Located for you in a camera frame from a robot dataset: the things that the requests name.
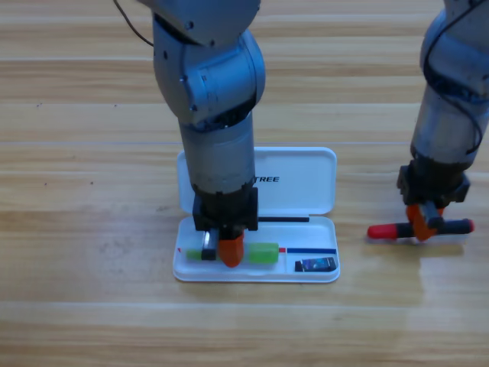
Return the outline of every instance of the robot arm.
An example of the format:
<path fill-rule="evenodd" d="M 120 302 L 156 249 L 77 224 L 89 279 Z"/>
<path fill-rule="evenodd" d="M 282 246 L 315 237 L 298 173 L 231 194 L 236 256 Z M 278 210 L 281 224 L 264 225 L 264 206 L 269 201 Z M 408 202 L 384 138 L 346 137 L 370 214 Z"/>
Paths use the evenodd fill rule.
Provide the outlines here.
<path fill-rule="evenodd" d="M 426 33 L 427 86 L 411 141 L 413 160 L 397 186 L 418 239 L 443 226 L 442 211 L 462 202 L 489 119 L 489 1 L 445 0 Z"/>
<path fill-rule="evenodd" d="M 154 72 L 180 125 L 196 229 L 239 240 L 257 229 L 251 110 L 265 66 L 247 28 L 260 0 L 138 1 L 153 12 Z"/>

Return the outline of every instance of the green object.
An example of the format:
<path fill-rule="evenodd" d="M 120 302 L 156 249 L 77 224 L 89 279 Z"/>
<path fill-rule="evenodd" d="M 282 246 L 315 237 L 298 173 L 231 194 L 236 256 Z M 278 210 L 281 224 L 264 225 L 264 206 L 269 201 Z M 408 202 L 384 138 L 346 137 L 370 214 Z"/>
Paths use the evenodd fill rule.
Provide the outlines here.
<path fill-rule="evenodd" d="M 278 243 L 252 242 L 244 244 L 244 251 L 248 253 L 248 260 L 252 264 L 275 264 L 278 261 Z M 202 251 L 195 249 L 186 250 L 186 258 L 194 261 L 202 261 Z"/>
<path fill-rule="evenodd" d="M 248 259 L 252 264 L 275 264 L 278 261 L 278 243 L 248 243 Z"/>
<path fill-rule="evenodd" d="M 186 258 L 189 260 L 202 260 L 202 252 L 200 250 L 186 250 Z"/>

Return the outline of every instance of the cable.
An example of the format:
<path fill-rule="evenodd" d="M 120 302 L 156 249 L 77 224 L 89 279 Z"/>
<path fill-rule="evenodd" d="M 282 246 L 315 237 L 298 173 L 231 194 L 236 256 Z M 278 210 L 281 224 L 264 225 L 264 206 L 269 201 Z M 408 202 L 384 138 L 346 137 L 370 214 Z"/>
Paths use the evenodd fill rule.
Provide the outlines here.
<path fill-rule="evenodd" d="M 436 72 L 429 65 L 429 57 L 430 57 L 433 49 L 435 48 L 436 44 L 438 43 L 439 39 L 441 38 L 441 36 L 446 31 L 448 31 L 451 27 L 453 27 L 454 25 L 456 25 L 457 23 L 459 23 L 460 20 L 462 20 L 463 18 L 465 18 L 467 15 L 469 15 L 476 8 L 478 8 L 479 6 L 481 6 L 482 4 L 484 4 L 486 1 L 487 0 L 480 0 L 476 4 L 474 4 L 473 1 L 472 2 L 469 2 L 469 4 L 471 4 L 470 8 L 468 8 L 463 13 L 461 13 L 450 24 L 447 24 L 440 31 L 440 33 L 438 34 L 438 36 L 436 36 L 435 40 L 429 45 L 428 51 L 426 52 L 425 61 L 424 61 L 424 64 L 423 64 L 423 73 L 425 75 L 426 82 L 428 83 L 428 85 L 431 86 L 435 90 L 435 92 L 438 93 L 438 95 L 440 96 L 440 98 L 442 98 L 445 102 L 447 102 L 452 107 L 455 107 L 458 111 L 460 111 L 462 114 L 464 114 L 465 116 L 467 116 L 467 118 L 471 121 L 472 125 L 474 126 L 475 131 L 479 135 L 478 142 L 474 142 L 474 146 L 467 151 L 467 154 L 474 153 L 481 146 L 481 144 L 482 144 L 482 138 L 483 138 L 481 126 L 478 124 L 477 119 L 470 113 L 470 111 L 468 111 L 467 109 L 465 109 L 464 107 L 462 107 L 460 105 L 460 103 L 458 103 L 456 101 L 450 100 L 447 97 L 447 93 L 444 93 L 443 91 L 440 90 L 441 88 L 440 88 L 439 84 L 442 83 L 442 80 L 440 80 L 440 79 L 439 80 L 436 80 L 437 75 L 435 75 Z M 470 102 L 487 102 L 487 101 L 484 101 L 484 100 L 481 101 L 480 99 L 474 101 L 474 96 L 472 95 L 473 93 L 471 91 L 468 91 L 467 94 L 468 94 L 468 98 L 469 98 L 469 101 Z"/>
<path fill-rule="evenodd" d="M 129 20 L 128 16 L 125 14 L 125 11 L 124 9 L 121 7 L 121 5 L 119 4 L 119 1 L 118 0 L 113 0 L 114 1 L 114 4 L 115 6 L 117 6 L 117 9 L 121 12 L 122 16 L 124 17 L 126 23 L 128 24 L 129 28 L 132 29 L 132 31 L 140 38 L 142 39 L 144 42 L 146 42 L 147 44 L 149 44 L 150 46 L 154 47 L 154 45 L 147 40 L 147 38 L 145 38 L 141 33 L 138 32 L 138 30 L 136 28 L 134 28 L 134 25 L 132 25 L 131 21 Z"/>

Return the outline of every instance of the wooden table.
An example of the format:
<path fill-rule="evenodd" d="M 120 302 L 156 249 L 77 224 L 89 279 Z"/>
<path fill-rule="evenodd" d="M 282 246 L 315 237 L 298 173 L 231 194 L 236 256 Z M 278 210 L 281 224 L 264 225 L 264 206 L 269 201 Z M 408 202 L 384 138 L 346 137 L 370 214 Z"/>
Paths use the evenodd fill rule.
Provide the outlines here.
<path fill-rule="evenodd" d="M 144 7 L 121 0 L 151 37 Z M 489 146 L 447 216 L 467 238 L 372 245 L 441 0 L 264 0 L 257 145 L 338 155 L 334 284 L 184 284 L 176 119 L 109 0 L 0 0 L 0 366 L 489 365 Z"/>

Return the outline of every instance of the white plastic case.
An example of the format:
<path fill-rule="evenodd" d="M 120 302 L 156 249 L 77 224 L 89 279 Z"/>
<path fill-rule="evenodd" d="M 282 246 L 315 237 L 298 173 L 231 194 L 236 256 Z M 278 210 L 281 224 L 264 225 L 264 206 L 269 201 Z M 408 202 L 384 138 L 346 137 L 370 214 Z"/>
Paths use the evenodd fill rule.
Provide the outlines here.
<path fill-rule="evenodd" d="M 176 238 L 173 274 L 181 281 L 329 283 L 341 271 L 335 225 L 322 215 L 335 204 L 336 155 L 328 148 L 255 148 L 259 217 L 303 217 L 308 222 L 260 222 L 258 231 L 245 231 L 244 251 L 249 242 L 278 242 L 285 252 L 273 265 L 243 261 L 227 268 L 220 261 L 195 261 L 186 250 L 202 248 L 202 232 L 193 218 L 185 218 Z M 180 207 L 192 213 L 194 192 L 190 186 L 185 153 L 177 158 Z M 301 272 L 295 262 L 333 257 L 330 272 Z"/>

